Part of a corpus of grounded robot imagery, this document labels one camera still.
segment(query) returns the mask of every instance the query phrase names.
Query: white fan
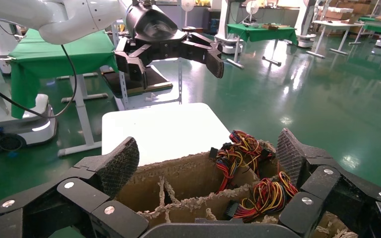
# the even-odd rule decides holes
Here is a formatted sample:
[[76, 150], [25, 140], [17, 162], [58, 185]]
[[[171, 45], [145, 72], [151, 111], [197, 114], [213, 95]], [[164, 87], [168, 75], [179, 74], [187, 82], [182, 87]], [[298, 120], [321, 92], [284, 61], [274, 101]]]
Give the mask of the white fan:
[[259, 3], [258, 1], [250, 1], [248, 4], [246, 4], [246, 11], [250, 14], [249, 22], [252, 22], [252, 15], [257, 13], [259, 10]]
[[195, 0], [182, 0], [182, 9], [185, 11], [185, 26], [188, 26], [188, 11], [192, 11]]

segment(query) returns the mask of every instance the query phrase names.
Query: electrical connector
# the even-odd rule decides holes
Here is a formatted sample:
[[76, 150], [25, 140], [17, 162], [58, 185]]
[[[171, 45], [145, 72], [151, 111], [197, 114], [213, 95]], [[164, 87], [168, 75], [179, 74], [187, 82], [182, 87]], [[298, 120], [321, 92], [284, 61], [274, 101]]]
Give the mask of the electrical connector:
[[236, 202], [234, 200], [230, 200], [229, 205], [227, 206], [227, 209], [224, 212], [224, 215], [226, 216], [227, 220], [230, 220], [230, 219], [233, 218], [233, 216], [236, 213], [238, 207], [239, 207], [239, 203], [238, 202]]
[[229, 150], [233, 144], [231, 142], [224, 143], [223, 147], [221, 147], [222, 150]]
[[268, 150], [263, 149], [263, 150], [260, 152], [260, 155], [261, 155], [262, 157], [266, 157], [266, 156], [268, 156], [270, 153], [271, 153], [271, 152], [269, 152]]
[[210, 159], [216, 159], [218, 154], [218, 149], [215, 149], [214, 147], [211, 147], [211, 151], [209, 151], [209, 158]]

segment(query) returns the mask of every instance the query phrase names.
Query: robotic hand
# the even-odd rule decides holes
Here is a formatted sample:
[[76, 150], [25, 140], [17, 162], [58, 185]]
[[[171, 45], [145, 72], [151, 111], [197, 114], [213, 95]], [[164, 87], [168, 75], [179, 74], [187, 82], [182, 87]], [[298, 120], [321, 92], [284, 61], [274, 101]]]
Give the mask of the robotic hand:
[[115, 54], [118, 69], [131, 79], [145, 82], [145, 67], [153, 60], [185, 58], [206, 65], [217, 78], [223, 77], [222, 46], [190, 29], [177, 25], [151, 2], [134, 1], [124, 18], [130, 37], [122, 37]]

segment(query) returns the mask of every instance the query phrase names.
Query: robotic arm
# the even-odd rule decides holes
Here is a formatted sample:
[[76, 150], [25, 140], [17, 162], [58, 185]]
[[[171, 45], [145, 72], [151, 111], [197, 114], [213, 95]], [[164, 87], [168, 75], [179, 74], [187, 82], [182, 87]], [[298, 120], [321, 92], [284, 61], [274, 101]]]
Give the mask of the robotic arm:
[[315, 14], [313, 15], [313, 21], [317, 20], [318, 13], [319, 13], [319, 4], [323, 1], [325, 2], [324, 6], [323, 6], [323, 12], [328, 11], [329, 0], [317, 0], [316, 4], [315, 4]]
[[0, 21], [38, 30], [55, 45], [103, 30], [120, 18], [131, 35], [117, 48], [121, 71], [145, 80], [144, 67], [151, 61], [182, 57], [206, 64], [217, 78], [223, 76], [221, 45], [180, 31], [151, 0], [0, 0]]
[[0, 0], [0, 21], [38, 30], [62, 45], [103, 30], [125, 17], [126, 0]]

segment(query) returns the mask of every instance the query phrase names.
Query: white robotic arm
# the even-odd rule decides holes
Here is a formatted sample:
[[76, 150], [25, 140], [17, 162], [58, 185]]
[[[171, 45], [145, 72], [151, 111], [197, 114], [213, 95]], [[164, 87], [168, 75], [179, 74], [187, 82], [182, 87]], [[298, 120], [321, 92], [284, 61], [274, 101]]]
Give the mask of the white robotic arm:
[[0, 21], [38, 30], [62, 45], [125, 18], [132, 0], [0, 0]]
[[315, 4], [315, 14], [313, 15], [313, 21], [317, 20], [318, 13], [319, 13], [319, 4], [323, 1], [325, 1], [325, 5], [323, 6], [323, 12], [328, 11], [329, 1], [328, 0], [317, 0], [316, 4]]

